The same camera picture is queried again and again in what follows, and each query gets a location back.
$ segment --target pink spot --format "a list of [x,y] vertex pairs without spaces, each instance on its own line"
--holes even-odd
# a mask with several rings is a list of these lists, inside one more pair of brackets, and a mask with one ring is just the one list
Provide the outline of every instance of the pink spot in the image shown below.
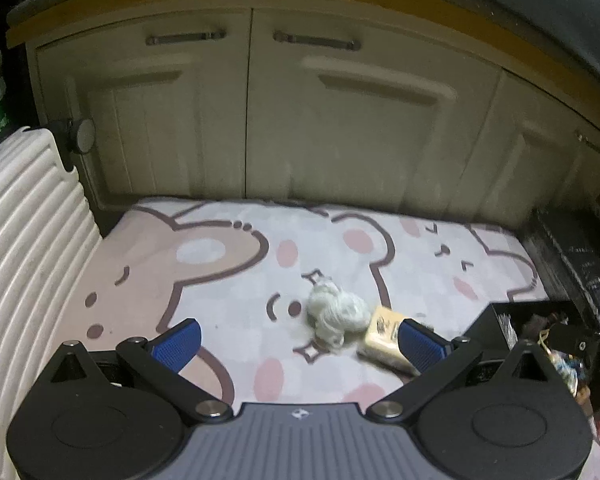
[[364,412],[369,406],[377,400],[382,399],[385,395],[384,390],[377,384],[365,383],[345,395],[342,402],[357,402],[360,405],[360,410]]
[[404,232],[406,232],[408,235],[411,235],[414,238],[420,238],[420,229],[413,218],[403,216],[400,218],[400,224],[402,225]]
[[276,402],[285,382],[285,371],[282,363],[271,357],[266,359],[256,370],[253,380],[253,393],[258,402]]
[[475,301],[478,299],[478,295],[474,292],[471,285],[469,285],[467,282],[464,282],[460,278],[456,278],[455,276],[454,276],[454,287],[460,294],[469,298],[470,300]]
[[342,238],[347,247],[357,253],[369,254],[374,250],[373,240],[362,229],[344,231]]
[[298,259],[298,246],[293,240],[282,240],[276,251],[276,259],[280,267],[292,267]]

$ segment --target cabinet door panel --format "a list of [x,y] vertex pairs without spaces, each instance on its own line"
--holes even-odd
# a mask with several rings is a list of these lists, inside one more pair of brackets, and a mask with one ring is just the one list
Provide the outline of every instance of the cabinet door panel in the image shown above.
[[504,73],[449,211],[515,228],[535,206],[582,206],[599,192],[600,132]]
[[[293,37],[276,41],[276,31]],[[352,41],[362,47],[347,50]],[[247,194],[444,212],[497,76],[394,30],[255,10]]]
[[101,207],[124,195],[243,195],[250,19],[168,14],[39,49],[47,117],[96,125],[83,162]]

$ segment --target blue gripper pad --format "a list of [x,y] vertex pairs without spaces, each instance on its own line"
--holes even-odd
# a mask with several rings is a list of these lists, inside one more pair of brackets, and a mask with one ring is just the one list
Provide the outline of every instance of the blue gripper pad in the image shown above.
[[237,417],[201,424],[151,480],[449,480],[399,425],[357,404],[245,402]]
[[185,319],[153,339],[147,350],[171,371],[178,373],[191,361],[202,345],[202,330],[195,319]]
[[452,351],[449,341],[413,319],[405,319],[398,328],[398,348],[421,374],[442,361]]

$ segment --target brown dot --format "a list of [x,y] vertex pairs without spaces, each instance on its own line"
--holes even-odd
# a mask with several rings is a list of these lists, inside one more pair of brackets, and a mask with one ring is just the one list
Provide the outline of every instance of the brown dot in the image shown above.
[[300,316],[301,311],[302,311],[302,305],[300,304],[299,301],[292,301],[291,303],[289,303],[288,312],[291,317]]
[[102,335],[102,332],[104,332],[104,327],[99,323],[96,323],[87,329],[87,337],[89,339],[97,339]]
[[98,299],[98,295],[95,292],[91,292],[86,298],[84,298],[84,306],[89,308]]

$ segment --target beige cabinet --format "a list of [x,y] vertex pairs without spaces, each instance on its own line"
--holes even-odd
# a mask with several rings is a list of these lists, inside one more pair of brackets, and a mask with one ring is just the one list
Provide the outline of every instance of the beige cabinet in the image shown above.
[[47,119],[95,123],[83,163],[100,208],[141,195],[243,195],[250,19],[165,14],[37,50]]
[[600,192],[600,131],[503,73],[448,213],[518,227],[536,205],[579,206]]
[[367,22],[255,10],[248,196],[442,214],[499,69]]

